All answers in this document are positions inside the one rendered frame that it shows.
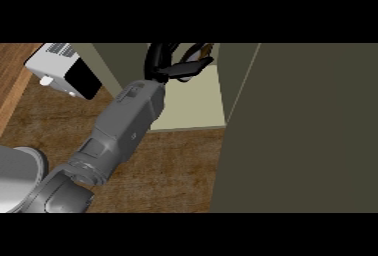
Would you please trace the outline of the dark grey cabinet door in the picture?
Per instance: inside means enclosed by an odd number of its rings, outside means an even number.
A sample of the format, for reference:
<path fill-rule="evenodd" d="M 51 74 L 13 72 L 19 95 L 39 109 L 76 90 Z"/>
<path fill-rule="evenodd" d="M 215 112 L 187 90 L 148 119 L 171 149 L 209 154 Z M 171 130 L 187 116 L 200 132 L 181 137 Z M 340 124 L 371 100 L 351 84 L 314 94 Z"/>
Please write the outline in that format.
<path fill-rule="evenodd" d="M 378 212 L 378 44 L 261 45 L 209 209 Z"/>

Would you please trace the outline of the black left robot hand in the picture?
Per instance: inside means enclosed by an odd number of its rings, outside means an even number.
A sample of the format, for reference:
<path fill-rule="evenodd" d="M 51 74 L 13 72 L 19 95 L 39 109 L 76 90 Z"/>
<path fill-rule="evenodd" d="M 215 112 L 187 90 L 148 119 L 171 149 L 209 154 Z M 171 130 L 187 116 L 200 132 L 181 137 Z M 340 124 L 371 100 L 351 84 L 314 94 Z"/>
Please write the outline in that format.
<path fill-rule="evenodd" d="M 144 79 L 159 83 L 166 83 L 169 79 L 187 82 L 213 61 L 212 46 L 212 43 L 194 43 L 174 63 L 172 53 L 178 43 L 151 43 L 144 58 Z"/>

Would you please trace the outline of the white box appliance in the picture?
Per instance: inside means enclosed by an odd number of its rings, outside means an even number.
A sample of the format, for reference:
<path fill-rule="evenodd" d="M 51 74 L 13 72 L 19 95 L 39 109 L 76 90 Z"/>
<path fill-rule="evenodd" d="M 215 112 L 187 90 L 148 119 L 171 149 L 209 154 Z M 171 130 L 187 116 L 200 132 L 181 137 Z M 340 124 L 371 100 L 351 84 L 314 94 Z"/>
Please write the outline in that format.
<path fill-rule="evenodd" d="M 70 97 L 91 100 L 101 82 L 69 43 L 44 43 L 23 65 L 39 79 L 39 85 Z"/>

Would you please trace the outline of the pale open cabinet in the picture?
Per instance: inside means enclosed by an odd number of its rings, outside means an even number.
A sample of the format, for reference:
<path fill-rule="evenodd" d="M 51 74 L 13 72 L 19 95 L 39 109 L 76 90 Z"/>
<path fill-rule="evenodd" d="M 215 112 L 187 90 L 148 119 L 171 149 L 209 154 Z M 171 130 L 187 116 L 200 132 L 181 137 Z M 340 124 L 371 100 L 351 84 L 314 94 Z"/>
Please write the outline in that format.
<path fill-rule="evenodd" d="M 101 112 L 125 85 L 143 78 L 144 43 L 75 43 L 84 63 L 101 88 L 79 105 Z M 165 86 L 165 108 L 151 124 L 154 132 L 222 128 L 234 111 L 255 56 L 256 43 L 216 43 L 213 61 L 187 82 Z"/>

